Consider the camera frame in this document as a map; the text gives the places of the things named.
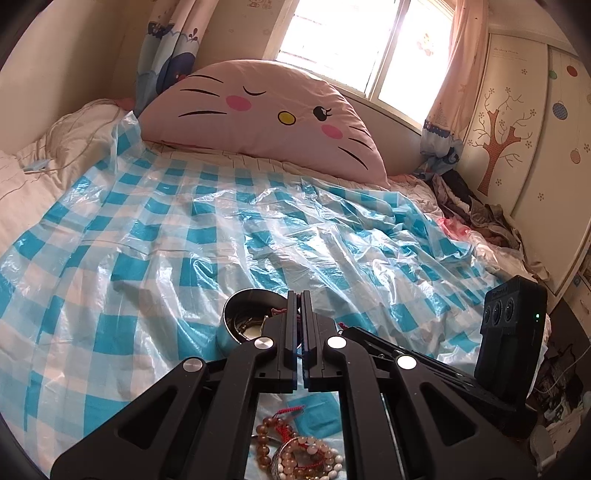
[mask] blue object on bed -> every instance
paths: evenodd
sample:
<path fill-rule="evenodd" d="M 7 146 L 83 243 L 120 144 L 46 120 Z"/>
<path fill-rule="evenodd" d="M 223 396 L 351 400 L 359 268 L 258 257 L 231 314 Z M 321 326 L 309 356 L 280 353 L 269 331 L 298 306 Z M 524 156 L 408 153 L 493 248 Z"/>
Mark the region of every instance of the blue object on bed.
<path fill-rule="evenodd" d="M 0 411 L 44 471 L 180 359 L 219 357 L 243 288 L 472 372 L 499 284 L 406 197 L 169 160 L 132 114 L 0 259 Z"/>

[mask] curtain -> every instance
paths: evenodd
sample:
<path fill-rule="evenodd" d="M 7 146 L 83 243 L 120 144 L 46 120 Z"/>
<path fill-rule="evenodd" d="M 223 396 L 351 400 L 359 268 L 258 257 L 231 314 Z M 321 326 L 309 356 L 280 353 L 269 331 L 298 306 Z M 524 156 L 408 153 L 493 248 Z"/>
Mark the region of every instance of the curtain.
<path fill-rule="evenodd" d="M 135 116 L 193 71 L 218 0 L 157 0 L 139 54 Z"/>
<path fill-rule="evenodd" d="M 488 43 L 488 0 L 457 0 L 450 35 L 447 74 L 423 126 L 415 172 L 422 179 L 451 170 L 463 151 L 484 71 Z"/>

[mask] tree trunk decal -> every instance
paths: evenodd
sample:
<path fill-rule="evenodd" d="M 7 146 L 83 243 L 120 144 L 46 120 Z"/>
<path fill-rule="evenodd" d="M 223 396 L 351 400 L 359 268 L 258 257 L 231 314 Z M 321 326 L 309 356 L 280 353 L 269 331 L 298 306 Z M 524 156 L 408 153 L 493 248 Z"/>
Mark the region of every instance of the tree trunk decal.
<path fill-rule="evenodd" d="M 503 103 L 501 103 L 494 111 L 489 108 L 489 100 L 493 93 L 495 93 L 494 89 L 489 89 L 488 93 L 485 94 L 485 104 L 484 107 L 486 109 L 486 116 L 489 119 L 489 131 L 486 130 L 485 126 L 485 114 L 483 112 L 478 114 L 478 122 L 480 123 L 480 128 L 474 129 L 474 132 L 479 134 L 478 140 L 469 140 L 468 144 L 473 147 L 482 147 L 488 153 L 488 166 L 486 168 L 486 173 L 482 178 L 480 185 L 478 185 L 478 191 L 483 193 L 484 195 L 488 196 L 488 187 L 491 183 L 492 172 L 495 169 L 496 162 L 501 158 L 504 158 L 510 167 L 513 167 L 512 162 L 517 160 L 521 162 L 519 159 L 519 154 L 516 153 L 509 153 L 502 155 L 507 147 L 514 143 L 519 143 L 521 140 L 527 140 L 531 138 L 532 133 L 530 132 L 526 137 L 518 137 L 515 135 L 515 129 L 517 127 L 525 127 L 526 122 L 530 120 L 533 116 L 535 116 L 535 110 L 530 110 L 530 115 L 528 117 L 523 114 L 520 119 L 516 120 L 512 125 L 507 127 L 504 120 L 499 120 L 499 112 L 506 112 L 507 110 L 513 110 L 509 104 L 511 101 L 513 104 L 515 103 L 523 103 L 521 101 L 521 95 L 517 98 L 513 98 L 511 96 L 511 89 L 507 87 L 505 89 L 507 92 L 507 98 Z M 500 135 L 501 141 L 497 140 L 497 133 Z M 489 137 L 488 143 L 478 143 L 483 137 Z"/>

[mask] beaded bracelet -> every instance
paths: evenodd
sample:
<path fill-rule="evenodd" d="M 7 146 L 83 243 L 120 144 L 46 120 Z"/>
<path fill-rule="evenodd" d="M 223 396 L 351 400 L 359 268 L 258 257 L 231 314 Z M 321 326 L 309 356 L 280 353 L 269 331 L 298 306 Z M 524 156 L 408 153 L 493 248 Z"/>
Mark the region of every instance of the beaded bracelet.
<path fill-rule="evenodd" d="M 298 435 L 282 418 L 280 410 L 273 417 L 266 417 L 257 425 L 256 460 L 261 469 L 270 472 L 274 480 L 335 480 L 343 469 L 343 456 L 335 448 L 320 439 Z M 275 429 L 282 438 L 282 445 L 269 457 L 269 429 Z M 310 457 L 308 465 L 299 465 L 297 453 L 306 453 Z"/>

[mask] pink headboard cushion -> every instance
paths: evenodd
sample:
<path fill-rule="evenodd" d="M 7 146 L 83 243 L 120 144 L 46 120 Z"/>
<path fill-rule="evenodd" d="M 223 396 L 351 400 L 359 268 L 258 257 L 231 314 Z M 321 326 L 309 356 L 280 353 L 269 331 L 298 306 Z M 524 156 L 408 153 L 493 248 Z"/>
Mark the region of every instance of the pink headboard cushion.
<path fill-rule="evenodd" d="M 387 186 L 384 162 L 353 107 L 332 85 L 260 60 L 209 65 L 139 116 L 144 140 L 289 161 Z"/>

